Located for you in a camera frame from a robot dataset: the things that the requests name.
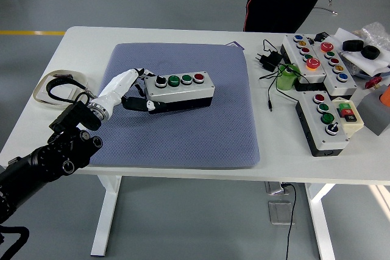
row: emergency stop button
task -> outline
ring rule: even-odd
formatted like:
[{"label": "emergency stop button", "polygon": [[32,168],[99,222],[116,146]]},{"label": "emergency stop button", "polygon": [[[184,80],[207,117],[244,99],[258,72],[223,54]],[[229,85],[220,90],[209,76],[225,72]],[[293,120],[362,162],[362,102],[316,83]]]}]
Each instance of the emergency stop button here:
[{"label": "emergency stop button", "polygon": [[316,59],[316,58],[309,58],[309,59],[306,61],[306,67],[307,67],[309,70],[316,70],[316,69],[318,68],[319,65],[320,65],[319,60]]},{"label": "emergency stop button", "polygon": [[334,49],[333,45],[329,42],[322,42],[321,43],[321,51],[326,53],[329,51],[332,51]]}]

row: power adapter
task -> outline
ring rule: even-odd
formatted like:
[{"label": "power adapter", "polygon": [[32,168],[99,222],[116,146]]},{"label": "power adapter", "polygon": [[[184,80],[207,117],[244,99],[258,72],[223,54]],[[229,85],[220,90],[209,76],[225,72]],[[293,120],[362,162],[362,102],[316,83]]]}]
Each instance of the power adapter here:
[{"label": "power adapter", "polygon": [[275,68],[281,62],[282,58],[283,58],[283,56],[280,55],[278,52],[272,51],[269,54],[269,56],[261,55],[261,58],[258,60],[263,65],[263,68],[265,70],[268,70],[270,72],[274,72]]}]

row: red button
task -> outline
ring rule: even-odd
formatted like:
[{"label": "red button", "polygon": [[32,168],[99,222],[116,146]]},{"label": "red button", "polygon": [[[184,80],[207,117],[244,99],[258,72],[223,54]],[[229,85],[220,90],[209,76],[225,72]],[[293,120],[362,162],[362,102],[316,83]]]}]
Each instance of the red button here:
[{"label": "red button", "polygon": [[321,51],[322,52],[329,52],[333,50],[333,45],[329,42],[323,42],[321,43]]},{"label": "red button", "polygon": [[306,66],[308,69],[310,70],[316,70],[318,68],[318,66],[320,65],[319,63],[319,60],[316,59],[316,58],[309,58],[307,61],[306,61]]},{"label": "red button", "polygon": [[300,53],[301,55],[306,55],[306,54],[309,54],[310,53],[310,50],[306,47],[303,47],[301,50],[300,50]]},{"label": "red button", "polygon": [[202,83],[205,81],[205,77],[203,74],[197,73],[194,75],[194,82],[196,83]]},{"label": "red button", "polygon": [[334,65],[339,65],[340,61],[337,58],[331,58],[329,60],[329,64],[334,66]]},{"label": "red button", "polygon": [[348,116],[348,115],[354,115],[353,111],[351,109],[342,109],[340,111],[341,117]]},{"label": "red button", "polygon": [[325,100],[325,97],[324,97],[323,95],[321,95],[321,94],[317,94],[317,95],[315,95],[315,96],[313,97],[313,101],[314,101],[314,103],[316,103],[316,104],[323,103],[324,100]]}]

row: red object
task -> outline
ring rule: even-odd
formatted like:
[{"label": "red object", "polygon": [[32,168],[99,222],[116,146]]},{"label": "red object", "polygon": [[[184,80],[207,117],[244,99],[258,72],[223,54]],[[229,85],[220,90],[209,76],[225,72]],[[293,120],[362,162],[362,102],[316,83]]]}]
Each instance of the red object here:
[{"label": "red object", "polygon": [[306,61],[306,66],[308,69],[311,69],[311,70],[316,70],[318,68],[318,66],[320,65],[319,63],[319,60],[316,59],[316,58],[309,58],[307,61]]},{"label": "red object", "polygon": [[310,50],[306,47],[303,47],[301,50],[300,50],[300,53],[302,55],[305,55],[305,54],[309,54],[310,53]]},{"label": "red object", "polygon": [[330,63],[333,64],[333,65],[338,65],[340,62],[337,58],[331,58],[330,59]]},{"label": "red object", "polygon": [[323,103],[323,101],[325,100],[325,97],[321,94],[317,94],[313,97],[313,100],[315,103],[319,104],[319,103]]},{"label": "red object", "polygon": [[329,52],[333,50],[333,45],[329,42],[323,42],[321,43],[321,51],[322,52]]},{"label": "red object", "polygon": [[374,77],[373,79],[370,79],[368,82],[366,82],[365,88],[372,88],[374,85],[377,85],[382,81],[382,78],[380,76]]},{"label": "red object", "polygon": [[352,109],[342,109],[340,111],[341,117],[348,116],[348,115],[354,115]]},{"label": "red object", "polygon": [[197,73],[194,75],[194,82],[196,83],[202,83],[204,81],[205,77],[203,74]]}]

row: black button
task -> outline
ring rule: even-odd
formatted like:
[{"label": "black button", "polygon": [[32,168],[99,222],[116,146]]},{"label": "black button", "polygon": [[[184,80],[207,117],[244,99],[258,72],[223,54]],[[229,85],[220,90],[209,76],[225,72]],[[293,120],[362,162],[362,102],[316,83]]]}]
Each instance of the black button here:
[{"label": "black button", "polygon": [[356,122],[356,116],[355,115],[345,115],[344,118],[346,119],[347,122]]}]

